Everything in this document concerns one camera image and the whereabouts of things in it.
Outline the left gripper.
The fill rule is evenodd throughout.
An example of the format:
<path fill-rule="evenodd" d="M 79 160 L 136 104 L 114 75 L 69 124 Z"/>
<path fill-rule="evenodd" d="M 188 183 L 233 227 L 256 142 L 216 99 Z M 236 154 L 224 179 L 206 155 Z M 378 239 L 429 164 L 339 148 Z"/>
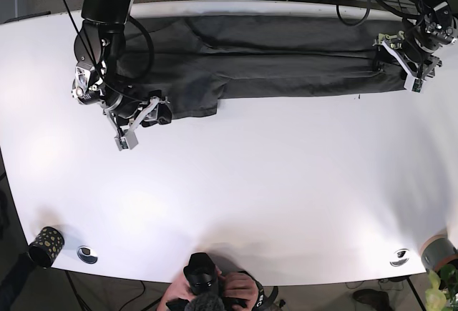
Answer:
<path fill-rule="evenodd" d="M 435 52 L 457 42 L 457 18 L 449 3 L 441 1 L 432 8 L 424 6 L 422 13 L 413 19 L 404 16 L 402 25 L 404 32 L 379 33 L 374 40 L 372 71 L 382 71 L 386 64 L 395 64 L 402 65 L 407 77 L 414 81 L 433 77 L 434 69 L 442 65 Z M 385 41 L 396 52 L 397 58 L 383 46 Z"/>

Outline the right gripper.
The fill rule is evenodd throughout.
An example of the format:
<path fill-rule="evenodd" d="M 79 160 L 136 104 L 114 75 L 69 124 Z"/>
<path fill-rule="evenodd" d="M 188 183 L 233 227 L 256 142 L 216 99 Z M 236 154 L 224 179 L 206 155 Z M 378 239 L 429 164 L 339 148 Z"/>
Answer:
<path fill-rule="evenodd" d="M 157 97 L 159 104 L 143 119 L 142 127 L 153 125 L 166 125 L 172 121 L 172 110 L 167 96 L 163 96 L 160 90 L 148 93 L 147 97 L 141 97 L 134 91 L 133 85 L 140 78 L 132 78 L 114 75 L 110 80 L 104 75 L 106 65 L 97 70 L 89 63 L 79 62 L 75 66 L 74 81 L 72 85 L 72 97 L 80 104 L 98 104 L 106 113 L 113 114 L 122 119 L 135 119 L 150 104 L 150 99 Z"/>

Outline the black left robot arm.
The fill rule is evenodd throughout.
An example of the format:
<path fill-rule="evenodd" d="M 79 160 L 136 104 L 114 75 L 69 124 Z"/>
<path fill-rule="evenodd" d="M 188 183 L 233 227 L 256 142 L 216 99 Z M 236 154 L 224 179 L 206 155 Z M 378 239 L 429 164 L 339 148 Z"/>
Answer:
<path fill-rule="evenodd" d="M 435 68 L 442 65 L 434 53 L 457 42 L 457 17 L 449 0 L 410 0 L 417 14 L 399 11 L 382 0 L 374 1 L 400 17 L 404 27 L 397 35 L 383 35 L 377 44 L 402 66 L 412 89 L 419 89 L 427 77 L 434 76 Z"/>

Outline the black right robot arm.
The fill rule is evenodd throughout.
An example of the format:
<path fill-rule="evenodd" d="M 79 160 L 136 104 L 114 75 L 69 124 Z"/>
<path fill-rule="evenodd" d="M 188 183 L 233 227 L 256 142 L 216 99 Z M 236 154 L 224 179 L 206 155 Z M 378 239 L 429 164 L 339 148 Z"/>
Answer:
<path fill-rule="evenodd" d="M 150 72 L 154 45 L 141 23 L 131 17 L 134 0 L 84 0 L 82 27 L 74 40 L 77 59 L 72 96 L 80 104 L 98 104 L 114 118 L 116 128 L 138 120 L 143 127 L 165 125 L 172 112 L 160 91 L 141 94 L 133 86 Z M 125 25 L 131 23 L 144 36 L 147 46 L 145 68 L 136 76 L 119 74 L 117 63 L 126 47 Z"/>

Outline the photographer left hand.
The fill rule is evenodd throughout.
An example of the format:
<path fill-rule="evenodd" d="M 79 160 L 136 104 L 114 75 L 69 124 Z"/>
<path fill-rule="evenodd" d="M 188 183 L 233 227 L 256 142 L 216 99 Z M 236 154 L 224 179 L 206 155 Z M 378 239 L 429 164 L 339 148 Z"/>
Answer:
<path fill-rule="evenodd" d="M 172 300 L 181 299 L 190 302 L 194 299 L 194 297 L 195 296 L 190 289 L 187 279 L 183 273 L 180 273 L 165 290 L 165 293 L 157 306 L 157 311 L 166 311 L 166 304 Z"/>

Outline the photographer right hand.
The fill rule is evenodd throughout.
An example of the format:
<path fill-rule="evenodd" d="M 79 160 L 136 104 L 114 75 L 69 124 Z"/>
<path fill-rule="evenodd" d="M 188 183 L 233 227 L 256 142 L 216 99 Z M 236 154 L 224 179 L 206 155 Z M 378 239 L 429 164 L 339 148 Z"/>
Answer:
<path fill-rule="evenodd" d="M 243 272 L 219 275 L 223 284 L 223 301 L 230 310 L 252 310 L 258 301 L 258 286 L 255 280 Z"/>

